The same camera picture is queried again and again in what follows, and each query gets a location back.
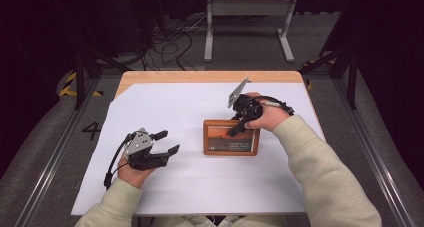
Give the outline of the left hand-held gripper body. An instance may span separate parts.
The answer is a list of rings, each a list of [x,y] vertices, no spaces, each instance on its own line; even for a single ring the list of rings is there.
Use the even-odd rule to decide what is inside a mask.
[[[167,165],[168,153],[151,153],[155,141],[149,135],[144,128],[140,128],[132,134],[133,138],[125,146],[124,155],[133,169],[144,171]]]

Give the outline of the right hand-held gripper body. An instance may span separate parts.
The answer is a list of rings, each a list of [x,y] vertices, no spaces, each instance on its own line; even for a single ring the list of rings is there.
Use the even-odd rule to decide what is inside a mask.
[[[243,94],[242,90],[245,85],[249,82],[248,78],[245,78],[230,94],[228,98],[227,106],[232,108],[235,115],[232,120],[240,120],[249,122],[256,120],[262,116],[263,108],[259,102],[247,94]]]

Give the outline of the wooden photo frame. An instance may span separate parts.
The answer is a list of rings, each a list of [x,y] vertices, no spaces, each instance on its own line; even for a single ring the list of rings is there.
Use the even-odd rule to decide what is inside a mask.
[[[205,120],[203,123],[203,153],[216,156],[255,156],[260,131],[245,130],[231,136],[238,120]]]

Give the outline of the person's right hand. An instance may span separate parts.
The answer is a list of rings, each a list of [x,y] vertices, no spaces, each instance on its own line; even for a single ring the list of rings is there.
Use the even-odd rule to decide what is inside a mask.
[[[281,122],[285,121],[290,115],[275,104],[268,105],[268,100],[263,98],[257,92],[249,92],[249,97],[255,97],[256,101],[263,107],[263,113],[260,118],[246,122],[246,129],[265,129],[272,132]]]

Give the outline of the person's left hand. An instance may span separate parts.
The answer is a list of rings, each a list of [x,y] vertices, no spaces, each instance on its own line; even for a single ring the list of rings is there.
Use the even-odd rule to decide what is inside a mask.
[[[126,160],[124,155],[121,156],[121,159],[118,162],[118,173],[117,176],[123,181],[127,182],[131,186],[141,189],[145,180],[154,172],[154,169],[149,170],[136,170],[133,169]]]

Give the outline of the white paper sheet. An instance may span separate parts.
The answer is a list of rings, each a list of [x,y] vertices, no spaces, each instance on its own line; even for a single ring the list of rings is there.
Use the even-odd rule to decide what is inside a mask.
[[[143,185],[140,216],[302,213],[302,188],[278,139],[263,131],[253,157],[206,156],[203,123],[228,120],[235,83],[134,84],[109,106],[72,212],[82,215],[105,193],[103,181],[118,146],[140,128],[167,131],[153,150],[179,151]]]

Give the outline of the person's left leg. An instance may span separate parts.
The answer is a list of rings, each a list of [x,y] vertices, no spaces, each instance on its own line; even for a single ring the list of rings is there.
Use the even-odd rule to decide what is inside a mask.
[[[205,216],[155,217],[151,227],[216,227]]]

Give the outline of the person's leg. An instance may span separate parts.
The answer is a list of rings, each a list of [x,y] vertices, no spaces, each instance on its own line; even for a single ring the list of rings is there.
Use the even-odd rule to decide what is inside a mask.
[[[287,227],[284,216],[226,216],[217,227]]]
[[[216,227],[205,216],[155,217],[151,227]]]

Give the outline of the black metal stand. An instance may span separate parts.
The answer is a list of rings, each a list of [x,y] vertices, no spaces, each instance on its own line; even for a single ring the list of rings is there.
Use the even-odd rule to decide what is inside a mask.
[[[341,48],[332,51],[311,64],[304,65],[300,70],[300,74],[309,73],[318,67],[324,65],[330,60],[334,60],[334,64],[330,68],[328,74],[332,79],[340,79],[345,71],[348,71],[347,80],[347,100],[352,109],[356,108],[356,80],[357,80],[357,57],[354,48]]]
[[[77,91],[77,101],[75,104],[76,110],[82,107],[86,97],[88,96],[85,84],[85,74],[88,74],[90,79],[99,79],[102,75],[102,67],[98,63],[98,60],[101,60],[122,72],[130,71],[130,68],[113,60],[112,58],[106,57],[92,48],[81,47],[76,54],[75,66]]]

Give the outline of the person's right leg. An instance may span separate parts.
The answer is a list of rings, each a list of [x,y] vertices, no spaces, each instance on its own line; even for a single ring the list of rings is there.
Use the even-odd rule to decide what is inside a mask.
[[[284,216],[226,216],[217,227],[287,227]]]

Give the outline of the white metal stand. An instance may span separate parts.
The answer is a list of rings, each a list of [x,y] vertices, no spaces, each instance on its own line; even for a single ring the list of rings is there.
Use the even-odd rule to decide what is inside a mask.
[[[287,33],[296,3],[297,0],[207,0],[204,61],[212,61],[214,16],[282,16],[284,25],[276,33],[286,61],[292,63],[294,55],[287,39]]]

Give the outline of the aluminium floor rail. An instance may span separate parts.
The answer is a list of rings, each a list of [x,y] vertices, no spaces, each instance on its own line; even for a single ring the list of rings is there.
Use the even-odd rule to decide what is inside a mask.
[[[350,120],[359,136],[363,152],[371,166],[376,180],[386,198],[386,201],[398,223],[399,227],[417,227],[414,219],[408,211],[400,192],[387,169],[380,154],[376,151],[358,112],[351,108],[347,100],[347,90],[341,80],[332,81],[344,108],[346,109]]]
[[[31,195],[29,196],[24,208],[22,209],[18,219],[14,224],[14,227],[30,227],[35,213],[38,210],[47,190],[49,189],[65,155],[70,138],[99,82],[99,79],[88,80],[86,90],[84,91],[84,99],[79,105],[79,108],[72,112],[72,115],[58,143],[56,144],[54,151],[52,152],[45,168],[41,172],[40,177],[38,178],[38,181],[31,192]]]

